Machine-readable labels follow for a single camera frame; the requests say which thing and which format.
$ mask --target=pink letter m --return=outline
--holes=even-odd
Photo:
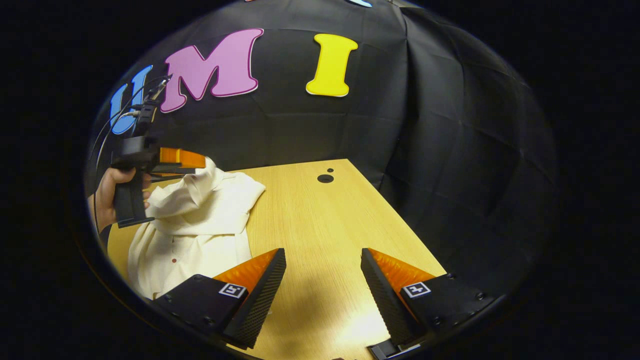
[[[165,63],[169,64],[168,74],[173,74],[173,77],[166,85],[160,110],[169,113],[187,103],[187,97],[180,93],[180,81],[194,99],[202,99],[216,70],[218,82],[211,88],[213,96],[233,96],[254,91],[258,81],[251,77],[251,50],[255,39],[263,33],[263,29],[246,29],[229,34],[207,59],[193,45],[171,54]]]

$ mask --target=white shirt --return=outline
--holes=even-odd
[[[156,299],[194,274],[214,277],[251,259],[246,223],[265,186],[206,158],[204,169],[157,187],[129,247],[131,286]]]

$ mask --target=black fabric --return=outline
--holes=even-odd
[[[236,2],[151,48],[113,91],[148,65],[148,80],[165,75],[175,51],[195,45],[207,57],[228,34],[248,28],[264,29],[251,58],[258,88],[214,97],[215,73],[196,101],[183,85],[186,105],[158,113],[151,136],[209,156],[223,170],[348,158],[447,271],[494,295],[513,289],[550,227],[556,156],[532,90],[500,56],[422,8],[382,0],[372,8]],[[305,90],[317,67],[318,33],[358,44],[345,97]],[[124,99],[130,94],[131,86]],[[96,128],[108,119],[109,101]],[[99,174],[117,138],[109,136]]]

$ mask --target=cable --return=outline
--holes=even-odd
[[[118,123],[118,121],[119,121],[120,119],[122,119],[122,117],[125,115],[125,114],[122,114],[122,112],[123,112],[126,108],[129,108],[129,107],[130,107],[130,106],[127,106],[127,104],[128,104],[130,101],[132,101],[132,100],[133,100],[133,98],[134,98],[134,97],[135,97],[139,92],[141,92],[141,91],[142,91],[142,90],[143,90],[147,85],[151,84],[152,82],[154,82],[154,81],[156,81],[156,80],[158,80],[158,79],[168,80],[168,79],[170,79],[170,78],[171,78],[171,75],[169,75],[169,76],[159,76],[159,77],[157,77],[157,78],[151,79],[148,83],[146,83],[146,84],[144,84],[142,87],[140,87],[140,89],[138,89],[138,91],[137,91],[135,94],[131,95],[131,97],[129,98],[129,100],[127,100],[127,102],[125,102],[125,105],[124,105],[124,106],[122,106],[122,107],[120,108],[120,111],[119,111],[116,115],[112,116],[112,117],[111,117],[111,118],[110,118],[110,119],[109,119],[109,120],[108,120],[108,121],[103,125],[102,129],[100,130],[100,133],[98,133],[98,137],[95,139],[95,141],[94,141],[94,143],[93,143],[92,151],[91,151],[91,154],[89,155],[89,160],[91,160],[91,157],[93,156],[93,152],[95,151],[95,146],[98,144],[98,139],[100,138],[100,134],[103,132],[103,130],[105,129],[105,127],[107,126],[107,124],[109,124],[109,123],[111,122],[111,120],[113,120],[113,118],[117,116],[118,118],[117,118],[117,119],[113,122],[113,124],[111,125],[111,127],[110,127],[110,129],[109,129],[109,132],[107,132],[107,134],[104,136],[104,139],[102,140],[102,145],[100,146],[100,151],[98,152],[98,155],[96,156],[96,159],[95,159],[95,177],[93,178],[93,188],[95,189],[95,190],[94,190],[94,193],[93,193],[93,221],[95,222],[94,224],[95,224],[96,231],[98,232],[98,236],[100,236],[100,229],[99,229],[99,226],[98,226],[98,212],[97,212],[97,206],[96,206],[96,198],[97,198],[97,194],[98,194],[98,166],[99,166],[99,164],[100,164],[100,155],[102,154],[102,150],[103,150],[103,148],[104,148],[104,144],[105,144],[105,143],[106,143],[106,141],[107,141],[107,137],[109,137],[109,134],[112,132],[113,128],[116,126],[116,124]]]

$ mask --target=table surface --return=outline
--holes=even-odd
[[[445,270],[348,160],[238,172],[266,186],[247,223],[252,256],[282,247],[287,270],[254,349],[232,348],[261,359],[372,360],[366,346],[389,335],[360,269],[362,248],[435,276]],[[323,174],[334,180],[320,182]],[[108,254],[125,278],[137,228],[114,225],[109,235]]]

